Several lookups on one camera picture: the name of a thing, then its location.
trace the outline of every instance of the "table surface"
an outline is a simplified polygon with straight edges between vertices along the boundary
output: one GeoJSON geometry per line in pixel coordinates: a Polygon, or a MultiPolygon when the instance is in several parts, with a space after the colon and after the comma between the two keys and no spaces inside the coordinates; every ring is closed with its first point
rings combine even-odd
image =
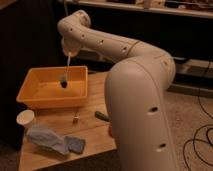
{"type": "Polygon", "coordinates": [[[61,155],[29,143],[24,136],[20,155],[19,170],[36,170],[56,164],[92,156],[116,148],[114,139],[108,134],[108,122],[97,119],[95,111],[107,114],[104,101],[104,81],[106,73],[90,74],[88,79],[88,99],[83,107],[36,110],[38,123],[44,124],[61,136],[69,135],[86,140],[82,154],[61,155]],[[79,121],[73,124],[78,113],[79,121]]]}

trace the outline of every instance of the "orange tray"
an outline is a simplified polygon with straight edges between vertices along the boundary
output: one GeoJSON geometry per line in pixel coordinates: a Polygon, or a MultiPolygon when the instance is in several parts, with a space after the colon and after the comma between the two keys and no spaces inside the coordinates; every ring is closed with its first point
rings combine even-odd
{"type": "Polygon", "coordinates": [[[32,68],[28,71],[16,101],[30,109],[82,106],[86,102],[88,69],[68,67],[67,87],[62,88],[60,77],[67,67],[32,68]]]}

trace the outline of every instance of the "white paper cup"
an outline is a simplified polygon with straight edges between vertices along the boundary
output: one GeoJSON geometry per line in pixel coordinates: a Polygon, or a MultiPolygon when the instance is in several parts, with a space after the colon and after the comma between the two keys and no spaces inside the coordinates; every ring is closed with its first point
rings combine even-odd
{"type": "Polygon", "coordinates": [[[35,122],[35,114],[32,110],[24,110],[16,117],[16,122],[25,128],[30,128],[35,122]]]}

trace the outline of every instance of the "speckled floor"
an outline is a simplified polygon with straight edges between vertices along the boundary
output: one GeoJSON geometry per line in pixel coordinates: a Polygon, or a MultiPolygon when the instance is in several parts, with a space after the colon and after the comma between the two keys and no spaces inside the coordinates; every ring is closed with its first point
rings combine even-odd
{"type": "MultiPolygon", "coordinates": [[[[199,127],[206,124],[213,124],[213,120],[201,109],[196,96],[167,92],[165,94],[165,103],[180,170],[187,171],[188,169],[183,158],[183,144],[193,138],[195,131],[199,127]]],[[[205,110],[213,116],[213,99],[201,98],[201,103],[205,110]]],[[[206,128],[201,129],[198,134],[199,139],[206,141],[206,130],[206,128]]],[[[209,132],[209,138],[213,141],[213,131],[209,132]]],[[[206,162],[211,165],[213,164],[213,148],[210,145],[196,142],[196,149],[198,154],[206,162]]],[[[186,145],[185,156],[191,171],[213,170],[212,166],[198,159],[191,142],[186,145]]],[[[0,171],[18,170],[18,161],[19,152],[12,150],[9,146],[0,142],[0,171]]],[[[120,170],[120,164],[115,150],[43,170],[117,171],[120,170]]]]}

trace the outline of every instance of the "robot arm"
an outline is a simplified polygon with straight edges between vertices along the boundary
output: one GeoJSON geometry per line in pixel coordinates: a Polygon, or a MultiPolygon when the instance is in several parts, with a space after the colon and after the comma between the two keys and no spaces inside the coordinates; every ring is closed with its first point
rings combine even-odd
{"type": "Polygon", "coordinates": [[[105,82],[105,102],[122,170],[178,171],[164,107],[175,75],[171,56],[145,42],[90,29],[82,10],[62,19],[65,54],[82,45],[116,62],[105,82]]]}

